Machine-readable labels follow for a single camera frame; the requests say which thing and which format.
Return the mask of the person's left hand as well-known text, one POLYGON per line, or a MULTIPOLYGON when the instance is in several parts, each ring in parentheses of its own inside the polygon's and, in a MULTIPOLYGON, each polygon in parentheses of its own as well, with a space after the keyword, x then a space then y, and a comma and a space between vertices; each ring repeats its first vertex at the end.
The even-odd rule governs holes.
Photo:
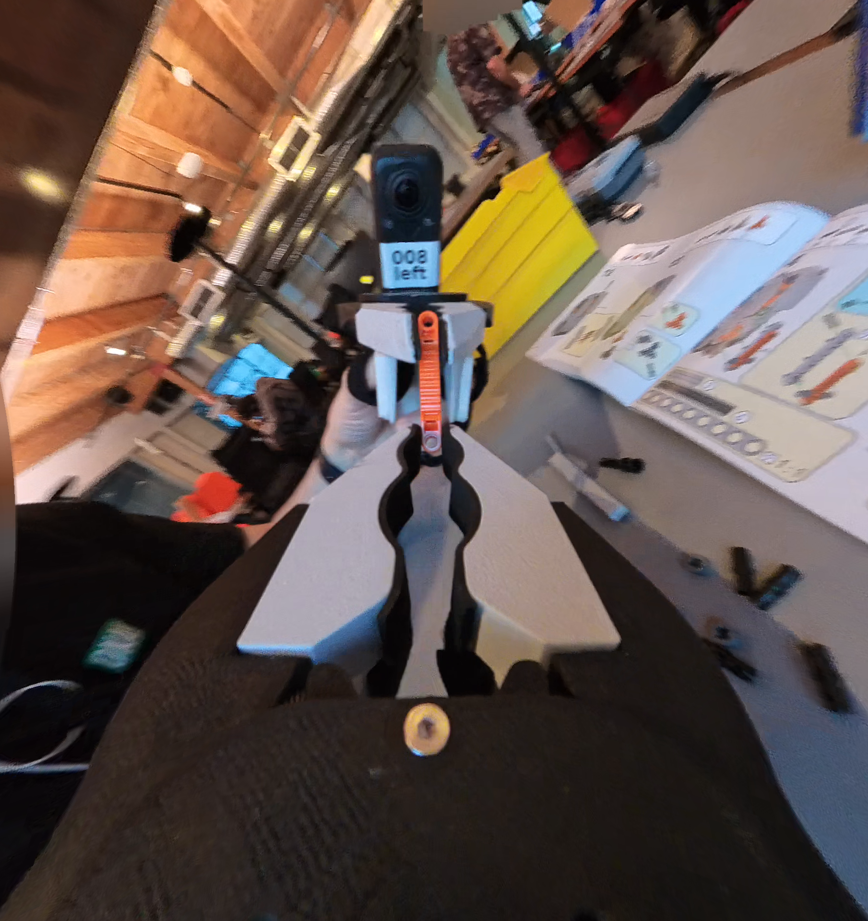
POLYGON ((330 484, 356 467, 371 451, 395 431, 409 427, 409 416, 397 423, 380 417, 376 398, 374 360, 355 362, 344 376, 328 408, 317 470, 330 484))

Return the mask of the open instruction booklet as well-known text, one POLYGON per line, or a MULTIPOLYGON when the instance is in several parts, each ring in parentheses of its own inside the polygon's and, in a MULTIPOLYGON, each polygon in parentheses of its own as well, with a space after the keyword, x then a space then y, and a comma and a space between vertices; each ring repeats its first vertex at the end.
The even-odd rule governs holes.
POLYGON ((527 357, 868 545, 868 204, 619 248, 527 357))

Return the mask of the white grey box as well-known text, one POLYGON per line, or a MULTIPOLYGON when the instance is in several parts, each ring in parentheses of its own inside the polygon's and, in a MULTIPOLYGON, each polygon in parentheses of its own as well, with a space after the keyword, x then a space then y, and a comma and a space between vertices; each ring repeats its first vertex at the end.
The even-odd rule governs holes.
POLYGON ((606 208, 623 197, 645 167, 645 145, 629 135, 567 178, 566 191, 579 207, 606 208))

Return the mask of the long grey toy beam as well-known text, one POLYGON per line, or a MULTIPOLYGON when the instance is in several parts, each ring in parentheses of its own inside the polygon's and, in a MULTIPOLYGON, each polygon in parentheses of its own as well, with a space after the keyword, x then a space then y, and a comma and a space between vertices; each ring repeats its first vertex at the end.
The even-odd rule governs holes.
POLYGON ((551 451, 548 466, 565 479, 577 494, 587 499, 612 522, 623 522, 631 517, 630 509, 597 483, 578 461, 567 454, 555 436, 549 435, 545 440, 551 451))

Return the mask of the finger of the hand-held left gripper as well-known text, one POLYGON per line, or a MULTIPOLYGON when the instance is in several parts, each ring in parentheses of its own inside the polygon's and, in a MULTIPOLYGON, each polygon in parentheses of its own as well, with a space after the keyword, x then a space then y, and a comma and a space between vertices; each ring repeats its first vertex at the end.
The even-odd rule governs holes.
POLYGON ((416 316, 407 302, 360 305, 357 339, 370 352, 368 383, 380 418, 395 424, 416 382, 416 316))
POLYGON ((443 366, 444 402, 450 422, 468 422, 474 385, 475 354, 488 326, 484 302, 448 302, 441 305, 446 333, 443 366))

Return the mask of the black ridged connector pin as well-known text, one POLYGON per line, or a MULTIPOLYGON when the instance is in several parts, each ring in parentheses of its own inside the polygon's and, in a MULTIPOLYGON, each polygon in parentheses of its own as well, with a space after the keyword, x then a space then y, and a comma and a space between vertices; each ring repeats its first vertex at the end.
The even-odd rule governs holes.
POLYGON ((802 578, 802 573, 796 567, 784 564, 757 586, 751 602, 762 612, 771 611, 796 588, 802 578))

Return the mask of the green badge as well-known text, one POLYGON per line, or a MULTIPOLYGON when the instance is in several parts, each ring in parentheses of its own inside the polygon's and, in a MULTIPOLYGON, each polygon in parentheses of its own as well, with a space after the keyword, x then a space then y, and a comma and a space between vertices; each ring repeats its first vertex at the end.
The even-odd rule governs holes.
POLYGON ((82 658, 82 667, 110 675, 126 674, 140 657, 146 639, 146 630, 111 618, 99 628, 82 658))

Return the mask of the orange toy beam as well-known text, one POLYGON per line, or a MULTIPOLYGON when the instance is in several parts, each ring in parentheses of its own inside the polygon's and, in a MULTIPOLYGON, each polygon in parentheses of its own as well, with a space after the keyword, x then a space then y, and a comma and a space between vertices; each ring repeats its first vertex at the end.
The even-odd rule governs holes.
POLYGON ((431 309, 418 316, 418 388, 421 444, 428 456, 442 450, 440 317, 431 309))

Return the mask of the black block connector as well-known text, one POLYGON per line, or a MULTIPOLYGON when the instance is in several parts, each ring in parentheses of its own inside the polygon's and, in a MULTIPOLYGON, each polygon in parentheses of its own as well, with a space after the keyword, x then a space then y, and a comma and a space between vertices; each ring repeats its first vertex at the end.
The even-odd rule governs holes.
POLYGON ((822 708, 850 714, 853 711, 850 692, 830 648, 813 641, 799 641, 797 650, 822 708))

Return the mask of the yellow plastic bin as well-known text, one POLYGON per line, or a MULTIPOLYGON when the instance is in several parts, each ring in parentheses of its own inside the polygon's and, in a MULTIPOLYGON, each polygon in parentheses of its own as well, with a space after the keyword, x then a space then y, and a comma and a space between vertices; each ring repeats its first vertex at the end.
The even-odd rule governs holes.
POLYGON ((484 348, 493 357, 598 251, 588 224, 544 154, 501 181, 451 238, 441 288, 493 306, 484 348))

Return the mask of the orange cap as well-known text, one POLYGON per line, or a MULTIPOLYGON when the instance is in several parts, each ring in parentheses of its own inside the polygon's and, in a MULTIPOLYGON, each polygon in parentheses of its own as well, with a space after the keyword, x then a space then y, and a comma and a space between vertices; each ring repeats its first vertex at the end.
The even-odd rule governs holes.
POLYGON ((239 483, 225 473, 207 472, 196 480, 189 494, 179 498, 170 519, 179 523, 231 523, 245 502, 239 483))

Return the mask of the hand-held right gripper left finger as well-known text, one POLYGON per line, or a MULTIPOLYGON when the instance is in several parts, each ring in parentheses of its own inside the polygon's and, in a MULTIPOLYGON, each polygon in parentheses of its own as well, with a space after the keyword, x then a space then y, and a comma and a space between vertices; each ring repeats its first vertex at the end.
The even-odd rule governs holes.
POLYGON ((399 537, 414 514, 415 430, 374 449, 303 508, 237 640, 242 654, 300 657, 394 697, 413 643, 399 537))

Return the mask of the black case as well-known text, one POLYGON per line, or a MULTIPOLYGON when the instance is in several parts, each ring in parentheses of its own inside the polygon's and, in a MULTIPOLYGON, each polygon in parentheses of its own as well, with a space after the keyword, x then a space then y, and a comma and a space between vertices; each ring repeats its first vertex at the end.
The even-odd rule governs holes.
POLYGON ((730 71, 695 75, 661 114, 637 130, 639 143, 642 147, 648 148, 667 141, 689 121, 694 112, 720 85, 734 75, 730 71))

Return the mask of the grey desk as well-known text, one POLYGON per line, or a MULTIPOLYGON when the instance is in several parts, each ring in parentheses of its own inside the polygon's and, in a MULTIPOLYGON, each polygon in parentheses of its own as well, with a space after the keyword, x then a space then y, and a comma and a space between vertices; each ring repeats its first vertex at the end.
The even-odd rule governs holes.
POLYGON ((658 175, 630 224, 594 227, 601 252, 491 364, 473 435, 578 514, 701 629, 717 615, 743 633, 753 684, 732 679, 797 814, 868 914, 868 546, 705 449, 524 357, 601 267, 630 242, 680 236, 760 201, 838 212, 868 202, 868 144, 849 132, 855 2, 755 2, 700 61, 736 77, 651 155, 658 175), (612 522, 548 466, 545 438, 631 511, 612 522), (629 475, 603 457, 640 458, 629 475), (731 546, 750 550, 756 589, 782 565, 803 575, 771 611, 737 594, 731 546), (710 578, 687 573, 701 555, 710 578), (853 711, 820 705, 797 650, 830 648, 853 711))

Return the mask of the person's black clothing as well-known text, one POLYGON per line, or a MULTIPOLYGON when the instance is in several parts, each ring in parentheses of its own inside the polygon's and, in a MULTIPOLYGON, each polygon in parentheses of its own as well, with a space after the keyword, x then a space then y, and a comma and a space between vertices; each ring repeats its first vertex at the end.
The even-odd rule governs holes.
POLYGON ((247 548, 243 528, 97 502, 19 505, 0 665, 0 907, 46 845, 122 698, 187 607, 247 548), (105 621, 147 631, 123 675, 82 658, 105 621))

